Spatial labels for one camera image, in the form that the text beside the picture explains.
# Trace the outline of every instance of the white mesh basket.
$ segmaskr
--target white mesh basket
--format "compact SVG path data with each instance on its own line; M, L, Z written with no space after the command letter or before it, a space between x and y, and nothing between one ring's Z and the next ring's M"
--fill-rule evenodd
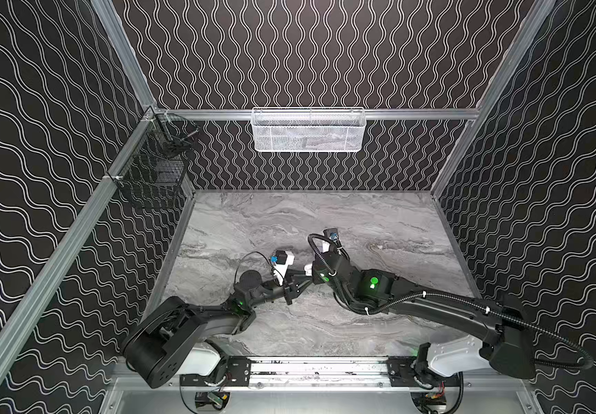
M254 108L260 152L357 152L365 134L362 108Z

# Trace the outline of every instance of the gray marble surface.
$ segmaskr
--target gray marble surface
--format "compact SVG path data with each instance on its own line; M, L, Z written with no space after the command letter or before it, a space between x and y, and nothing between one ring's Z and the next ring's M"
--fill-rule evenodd
M221 303L232 292L234 270L245 253L291 250L294 266L302 268L314 258L306 236L329 227L339 228L342 244L362 269L471 294L428 194L201 192L165 296ZM262 260L250 256L240 273L254 268L269 278ZM413 317L356 315L339 307L326 285L310 286L291 306L277 301L256 312L244 333L216 341L237 354L400 356L414 354L426 341L463 336Z

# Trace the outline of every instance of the wavy line pattern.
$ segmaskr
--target wavy line pattern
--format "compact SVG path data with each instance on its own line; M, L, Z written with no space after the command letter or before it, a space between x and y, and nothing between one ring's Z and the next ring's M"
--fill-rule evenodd
M470 108L533 0L114 0L161 107Z
M595 358L580 374L538 370L544 412L596 413L596 1L556 3L441 203L483 296L518 295Z
M111 200L0 388L0 412L96 414L144 314L180 209Z
M90 2L0 1L0 330L142 113Z
M170 135L186 121L159 116ZM198 189L429 190L465 120L369 121L357 153L257 152L249 122L203 122L188 155Z

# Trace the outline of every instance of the white plastic part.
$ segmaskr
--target white plastic part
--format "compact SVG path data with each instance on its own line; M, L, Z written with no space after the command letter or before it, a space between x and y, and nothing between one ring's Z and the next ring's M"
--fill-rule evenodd
M284 284L284 276L286 275L286 270L289 268L290 265L293 264L293 259L295 255L288 250L285 250L286 253L286 263L284 264L277 264L275 262L271 262L273 267L275 268L275 277L277 278L277 283L279 286Z
M358 152L367 121L360 107L256 107L254 149L260 152Z
M459 371L489 368L489 361L479 355L482 340L468 335L448 343L431 344L427 352L429 369L449 377Z
M215 348L207 343L195 344L187 357L180 365L177 375L197 374L201 376L209 375L217 366L221 356Z

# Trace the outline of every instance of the wallpaper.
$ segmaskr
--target wallpaper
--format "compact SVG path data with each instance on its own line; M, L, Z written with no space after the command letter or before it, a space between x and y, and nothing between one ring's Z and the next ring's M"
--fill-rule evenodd
M114 0L160 107L475 107L532 0Z
M160 116L180 137L186 120ZM368 121L359 152L257 152L249 122L197 122L188 154L197 189L319 189L428 191L465 120Z
M142 113L87 0L0 2L0 330Z
M114 196L6 376L0 413L98 412L180 211L136 210Z
M519 295L594 356L584 372L538 370L544 412L596 413L596 1L556 3L441 203L481 293Z

